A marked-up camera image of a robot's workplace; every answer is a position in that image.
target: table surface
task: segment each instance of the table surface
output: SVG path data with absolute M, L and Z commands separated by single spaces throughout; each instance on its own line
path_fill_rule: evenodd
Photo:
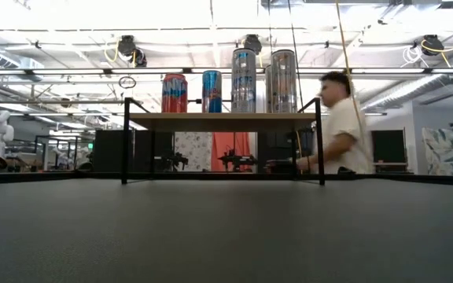
M 264 132 L 309 127 L 313 113 L 131 113 L 131 120 L 155 131 Z
M 0 184 L 0 282 L 453 282 L 453 186 Z

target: ceiling duct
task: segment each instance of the ceiling duct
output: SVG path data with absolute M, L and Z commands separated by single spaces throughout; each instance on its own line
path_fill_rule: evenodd
M 447 68 L 446 63 L 438 64 L 435 68 Z M 375 107 L 388 108 L 394 105 L 401 105 L 406 101 L 412 100 L 428 92 L 437 90 L 448 85 L 453 79 L 448 75 L 428 75 L 415 81 L 406 81 L 382 92 L 364 103 L 363 110 Z
M 43 65 L 31 58 L 21 57 L 13 54 L 5 54 L 5 52 L 0 51 L 0 67 L 8 69 L 36 69 L 43 68 Z M 33 82 L 39 82 L 42 80 L 42 77 L 38 75 L 19 75 L 19 77 L 21 77 L 22 79 L 30 79 Z

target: wall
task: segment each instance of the wall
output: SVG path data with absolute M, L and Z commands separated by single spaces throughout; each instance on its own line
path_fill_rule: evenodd
M 417 159 L 419 174 L 427 174 L 425 147 L 422 143 L 422 128 L 449 128 L 453 123 L 453 107 L 414 106 L 414 128 L 417 142 Z
M 366 124 L 369 130 L 405 130 L 408 170 L 418 174 L 417 143 L 414 131 L 412 103 L 405 103 L 402 108 L 389 109 L 387 116 L 368 116 Z
M 19 116 L 12 116 L 9 124 L 15 130 L 15 139 L 33 142 L 36 135 L 48 135 L 49 128 L 44 123 L 34 120 L 24 120 Z

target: silver can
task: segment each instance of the silver can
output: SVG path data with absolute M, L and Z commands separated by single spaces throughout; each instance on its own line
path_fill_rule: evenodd
M 272 68 L 265 67 L 265 106 L 266 113 L 272 113 Z
M 272 112 L 296 113 L 296 58 L 292 50 L 278 50 L 271 56 Z
M 256 54 L 250 49 L 232 56 L 232 112 L 256 112 Z

